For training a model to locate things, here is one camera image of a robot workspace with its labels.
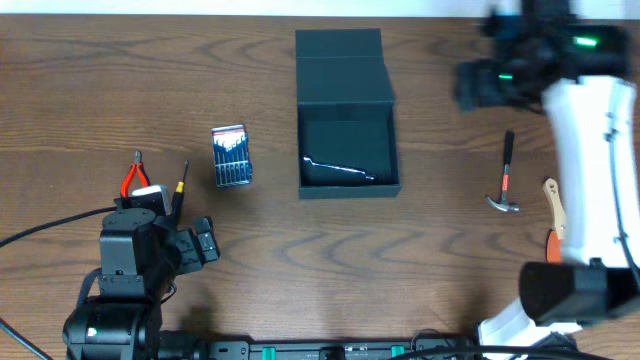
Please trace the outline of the blue drill bit case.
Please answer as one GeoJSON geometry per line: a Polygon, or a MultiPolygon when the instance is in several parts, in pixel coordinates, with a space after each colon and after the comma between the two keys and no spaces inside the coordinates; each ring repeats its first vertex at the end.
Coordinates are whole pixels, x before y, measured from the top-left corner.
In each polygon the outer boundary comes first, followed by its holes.
{"type": "Polygon", "coordinates": [[[244,125],[213,128],[212,150],[217,187],[234,187],[252,182],[249,137],[244,125]]]}

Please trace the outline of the small claw hammer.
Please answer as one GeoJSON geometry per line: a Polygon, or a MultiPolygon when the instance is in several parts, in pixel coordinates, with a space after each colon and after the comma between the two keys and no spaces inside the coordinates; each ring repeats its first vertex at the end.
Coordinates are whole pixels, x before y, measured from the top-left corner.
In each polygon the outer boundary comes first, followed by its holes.
{"type": "Polygon", "coordinates": [[[498,200],[494,200],[490,196],[485,197],[485,200],[492,208],[505,213],[515,213],[520,211],[520,208],[516,203],[510,203],[507,199],[514,139],[515,133],[511,130],[508,130],[505,133],[500,197],[498,200]]]}

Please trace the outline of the silver combination wrench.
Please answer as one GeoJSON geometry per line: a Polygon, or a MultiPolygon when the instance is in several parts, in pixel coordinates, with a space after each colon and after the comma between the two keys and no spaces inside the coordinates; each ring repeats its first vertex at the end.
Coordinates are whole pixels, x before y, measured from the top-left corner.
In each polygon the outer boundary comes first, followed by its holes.
{"type": "Polygon", "coordinates": [[[311,156],[309,155],[303,155],[302,156],[302,161],[308,163],[311,166],[314,167],[319,167],[319,168],[324,168],[324,169],[329,169],[329,170],[334,170],[334,171],[339,171],[339,172],[344,172],[344,173],[350,173],[350,174],[356,174],[359,175],[361,177],[363,177],[364,179],[368,180],[368,181],[374,181],[377,179],[377,176],[373,173],[369,173],[363,169],[359,169],[359,168],[354,168],[354,167],[348,167],[348,166],[344,166],[344,165],[338,165],[338,164],[330,164],[330,163],[325,163],[325,162],[316,162],[311,156]]]}

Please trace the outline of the orange scraper wooden handle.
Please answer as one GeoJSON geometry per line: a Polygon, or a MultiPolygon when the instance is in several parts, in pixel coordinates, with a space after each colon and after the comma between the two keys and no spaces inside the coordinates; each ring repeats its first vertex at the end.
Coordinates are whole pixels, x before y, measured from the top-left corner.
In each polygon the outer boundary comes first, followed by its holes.
{"type": "Polygon", "coordinates": [[[561,263],[567,218],[559,195],[559,185],[555,179],[547,178],[542,189],[551,209],[553,220],[546,243],[546,260],[549,263],[561,263]]]}

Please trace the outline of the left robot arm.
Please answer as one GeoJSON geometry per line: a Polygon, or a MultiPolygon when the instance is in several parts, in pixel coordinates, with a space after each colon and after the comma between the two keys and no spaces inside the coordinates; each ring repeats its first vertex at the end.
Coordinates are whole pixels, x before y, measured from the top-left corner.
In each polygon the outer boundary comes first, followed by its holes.
{"type": "Polygon", "coordinates": [[[179,229],[184,187],[163,185],[118,198],[102,221],[101,266],[81,285],[63,327],[66,356],[75,360],[206,359],[208,344],[162,328],[161,306],[178,276],[220,257],[210,217],[179,229]]]}

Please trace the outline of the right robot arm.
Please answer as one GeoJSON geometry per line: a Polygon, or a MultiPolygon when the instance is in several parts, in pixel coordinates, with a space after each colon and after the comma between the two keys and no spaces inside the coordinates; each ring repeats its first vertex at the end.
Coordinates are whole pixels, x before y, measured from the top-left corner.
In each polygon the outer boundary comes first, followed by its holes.
{"type": "Polygon", "coordinates": [[[518,296],[482,321],[478,359],[575,359],[571,335],[639,309],[639,191],[628,32],[580,21],[567,1],[525,1],[491,12],[489,58],[456,69],[466,111],[542,114],[556,143],[563,210],[557,261],[529,262],[518,296]]]}

